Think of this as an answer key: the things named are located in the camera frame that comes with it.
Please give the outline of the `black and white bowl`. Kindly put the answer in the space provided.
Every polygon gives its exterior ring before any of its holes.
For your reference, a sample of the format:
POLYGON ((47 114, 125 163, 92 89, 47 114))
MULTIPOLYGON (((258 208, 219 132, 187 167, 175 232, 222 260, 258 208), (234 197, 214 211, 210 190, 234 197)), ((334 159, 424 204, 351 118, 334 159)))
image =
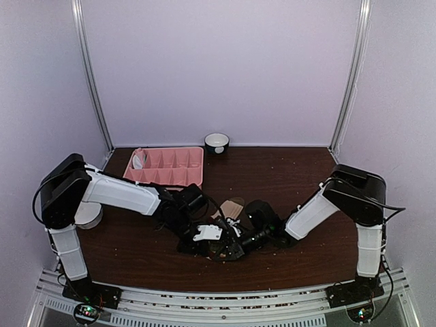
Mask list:
POLYGON ((204 138, 204 145, 209 154, 223 154, 227 151, 229 144, 229 137, 221 133, 212 133, 204 138))

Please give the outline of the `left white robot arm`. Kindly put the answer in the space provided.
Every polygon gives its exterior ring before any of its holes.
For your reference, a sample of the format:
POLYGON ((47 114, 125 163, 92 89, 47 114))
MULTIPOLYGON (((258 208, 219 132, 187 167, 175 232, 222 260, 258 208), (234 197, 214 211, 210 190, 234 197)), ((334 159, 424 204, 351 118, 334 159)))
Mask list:
POLYGON ((113 206, 156 216, 175 234, 182 247, 197 248, 204 229, 193 216, 208 203, 195 184, 141 183, 108 174, 87 164, 82 155, 66 157, 40 183, 33 200, 33 215, 48 230, 54 250, 63 265, 72 292, 83 302, 92 302, 98 288, 92 282, 76 232, 79 208, 98 216, 102 206, 113 206))

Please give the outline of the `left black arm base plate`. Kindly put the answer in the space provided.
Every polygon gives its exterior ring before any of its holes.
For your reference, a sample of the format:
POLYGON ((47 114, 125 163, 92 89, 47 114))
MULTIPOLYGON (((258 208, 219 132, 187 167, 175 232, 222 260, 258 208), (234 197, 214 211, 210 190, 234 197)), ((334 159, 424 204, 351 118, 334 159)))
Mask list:
POLYGON ((108 309, 118 308, 121 294, 119 287, 94 283, 88 279, 68 281, 62 291, 65 298, 108 309))

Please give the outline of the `pink divided organizer tray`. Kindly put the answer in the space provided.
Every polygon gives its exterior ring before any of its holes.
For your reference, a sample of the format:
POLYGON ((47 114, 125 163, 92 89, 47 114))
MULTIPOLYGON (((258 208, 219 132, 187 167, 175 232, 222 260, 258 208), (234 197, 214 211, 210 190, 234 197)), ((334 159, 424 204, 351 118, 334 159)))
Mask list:
POLYGON ((202 186, 204 149, 201 147, 139 148, 149 152, 148 168, 131 167, 131 157, 123 177, 139 183, 159 185, 202 186))

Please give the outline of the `aluminium frame post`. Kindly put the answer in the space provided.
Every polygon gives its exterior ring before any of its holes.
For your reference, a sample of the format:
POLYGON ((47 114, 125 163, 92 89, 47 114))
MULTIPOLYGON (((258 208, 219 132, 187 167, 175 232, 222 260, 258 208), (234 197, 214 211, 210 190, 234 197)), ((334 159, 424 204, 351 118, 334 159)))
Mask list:
POLYGON ((104 115, 104 111, 102 108, 101 99, 99 96, 99 92, 97 89, 97 83, 95 74, 93 71, 93 65, 91 60, 91 54, 89 51, 89 45, 88 45, 88 39, 87 39, 87 32, 85 27, 85 21, 83 16, 83 8, 82 8, 82 1, 80 0, 72 0, 72 14, 74 19, 74 24, 76 27, 76 33, 78 36, 78 43, 80 47, 80 54, 82 57, 82 64, 84 68, 84 75, 87 82, 87 88, 89 91, 89 95, 91 98, 91 105, 93 108, 93 111, 95 113, 97 124, 99 127, 99 130, 102 134, 104 144, 106 147, 107 152, 107 159, 109 160, 111 154, 113 154, 115 147, 113 145, 112 138, 110 136, 110 132, 108 129, 108 124, 106 122, 106 118, 104 115))
POLYGON ((373 4, 370 0, 362 0, 360 2, 360 11, 356 27, 352 59, 337 123, 329 146, 329 151, 336 161, 339 160, 340 148, 345 139, 347 126, 351 117, 352 109, 354 107, 355 96, 357 95, 358 78, 362 70, 367 47, 372 7, 373 4))

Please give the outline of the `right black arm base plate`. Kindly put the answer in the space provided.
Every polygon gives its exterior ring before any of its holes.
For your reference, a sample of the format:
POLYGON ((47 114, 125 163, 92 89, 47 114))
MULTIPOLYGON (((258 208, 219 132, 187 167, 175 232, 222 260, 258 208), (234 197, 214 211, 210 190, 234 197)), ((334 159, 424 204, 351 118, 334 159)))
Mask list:
POLYGON ((349 281, 335 283, 325 289, 330 308, 370 303, 374 298, 384 295, 384 288, 377 282, 349 281))

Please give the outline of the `white fluted bowl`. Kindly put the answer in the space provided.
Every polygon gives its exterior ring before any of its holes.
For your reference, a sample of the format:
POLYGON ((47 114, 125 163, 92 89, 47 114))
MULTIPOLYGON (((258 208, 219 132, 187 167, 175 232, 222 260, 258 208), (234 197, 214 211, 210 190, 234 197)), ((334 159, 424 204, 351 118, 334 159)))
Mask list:
POLYGON ((81 202, 75 214, 75 224, 83 229, 90 230, 96 227, 103 217, 101 204, 95 202, 81 202))

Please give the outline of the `beige striped ribbed sock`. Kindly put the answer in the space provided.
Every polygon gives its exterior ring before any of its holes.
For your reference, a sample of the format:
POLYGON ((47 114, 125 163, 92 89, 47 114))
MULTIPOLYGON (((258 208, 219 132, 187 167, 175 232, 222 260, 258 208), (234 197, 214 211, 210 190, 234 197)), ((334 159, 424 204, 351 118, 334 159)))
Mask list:
POLYGON ((229 200, 225 200, 219 207, 220 210, 210 217, 211 225, 217 225, 223 230, 219 240, 209 241, 210 259, 213 253, 224 251, 224 240, 227 236, 237 238, 233 229, 226 223, 226 219, 240 219, 240 214, 244 209, 244 205, 245 201, 242 198, 230 198, 229 200))

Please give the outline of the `pink sock with teal patches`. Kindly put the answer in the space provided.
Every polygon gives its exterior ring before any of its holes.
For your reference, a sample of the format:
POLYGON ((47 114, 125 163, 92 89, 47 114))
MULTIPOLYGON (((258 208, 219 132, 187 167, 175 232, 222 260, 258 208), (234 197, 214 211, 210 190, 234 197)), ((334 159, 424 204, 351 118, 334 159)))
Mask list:
POLYGON ((136 170, 148 168, 147 159, 149 152, 146 149, 136 149, 131 159, 131 167, 136 170))

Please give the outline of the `left aluminium frame post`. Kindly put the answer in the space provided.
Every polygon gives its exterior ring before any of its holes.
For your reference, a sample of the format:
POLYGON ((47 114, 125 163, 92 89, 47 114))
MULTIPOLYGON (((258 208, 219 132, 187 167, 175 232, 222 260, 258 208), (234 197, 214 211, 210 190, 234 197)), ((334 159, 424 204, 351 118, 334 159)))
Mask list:
POLYGON ((110 136, 110 132, 108 129, 108 124, 106 122, 106 118, 104 115, 104 111, 102 108, 101 99, 99 96, 99 92, 97 89, 97 83, 95 74, 93 71, 93 65, 91 60, 91 54, 89 51, 89 45, 88 45, 88 39, 87 39, 87 32, 85 27, 85 21, 83 16, 83 8, 82 8, 82 1, 80 0, 72 0, 72 14, 74 19, 74 24, 76 27, 76 33, 78 36, 78 43, 80 47, 80 54, 82 57, 82 64, 84 68, 84 75, 87 82, 87 88, 89 91, 89 95, 91 98, 91 105, 93 108, 93 111, 95 113, 97 124, 99 127, 99 130, 102 134, 104 144, 106 147, 107 152, 107 159, 109 160, 111 154, 113 154, 115 147, 113 145, 112 138, 110 136))

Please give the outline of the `right round control board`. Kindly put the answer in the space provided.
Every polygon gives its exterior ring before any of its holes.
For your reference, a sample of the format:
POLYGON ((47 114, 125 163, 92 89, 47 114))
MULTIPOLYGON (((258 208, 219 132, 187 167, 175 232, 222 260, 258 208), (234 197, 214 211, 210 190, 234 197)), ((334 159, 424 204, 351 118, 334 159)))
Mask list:
POLYGON ((364 324, 371 320, 375 313, 374 304, 367 303, 364 305, 358 305, 355 307, 347 308, 348 318, 357 324, 364 324))

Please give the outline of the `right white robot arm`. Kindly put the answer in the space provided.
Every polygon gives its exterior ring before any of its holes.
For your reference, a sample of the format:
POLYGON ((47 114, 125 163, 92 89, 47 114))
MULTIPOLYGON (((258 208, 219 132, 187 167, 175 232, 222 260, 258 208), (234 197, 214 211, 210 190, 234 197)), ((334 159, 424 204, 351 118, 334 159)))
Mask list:
POLYGON ((212 257, 237 260, 264 243, 293 247, 336 214, 356 227, 357 264, 349 295, 364 300, 379 283, 379 265, 386 244, 387 183, 380 175, 339 164, 317 190, 282 219, 272 205, 254 200, 245 207, 252 228, 241 232, 229 217, 223 221, 219 246, 212 257))

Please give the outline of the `left round control board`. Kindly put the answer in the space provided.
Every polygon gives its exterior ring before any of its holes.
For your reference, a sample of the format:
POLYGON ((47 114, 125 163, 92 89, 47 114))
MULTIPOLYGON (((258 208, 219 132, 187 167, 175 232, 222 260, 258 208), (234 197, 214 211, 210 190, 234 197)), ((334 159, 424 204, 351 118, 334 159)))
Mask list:
POLYGON ((73 318, 79 324, 93 324, 99 319, 101 312, 102 310, 99 307, 87 303, 79 303, 74 307, 73 318))

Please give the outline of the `round control board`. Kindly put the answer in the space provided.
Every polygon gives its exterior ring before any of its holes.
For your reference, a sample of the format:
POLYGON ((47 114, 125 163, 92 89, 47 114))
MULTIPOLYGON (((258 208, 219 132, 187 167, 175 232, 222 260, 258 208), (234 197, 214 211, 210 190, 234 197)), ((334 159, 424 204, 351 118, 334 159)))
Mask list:
POLYGON ((364 324, 371 320, 375 313, 374 304, 367 303, 364 305, 358 305, 355 307, 347 308, 348 318, 357 324, 364 324))
POLYGON ((93 324, 99 319, 101 312, 102 310, 99 307, 87 303, 79 303, 74 307, 73 318, 79 324, 93 324))

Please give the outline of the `aluminium front rail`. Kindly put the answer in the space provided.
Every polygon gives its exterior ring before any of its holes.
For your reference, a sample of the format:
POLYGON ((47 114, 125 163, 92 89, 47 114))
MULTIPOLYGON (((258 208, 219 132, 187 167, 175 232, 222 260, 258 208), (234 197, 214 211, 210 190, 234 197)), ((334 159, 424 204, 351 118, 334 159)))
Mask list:
MULTIPOLYGON (((56 270, 43 270, 24 326, 80 326, 77 301, 62 297, 56 270)), ((330 284, 259 292, 173 292, 99 283, 121 289, 116 309, 104 308, 90 326, 423 326, 402 269, 390 271, 393 292, 370 324, 354 322, 358 305, 332 307, 330 284)))

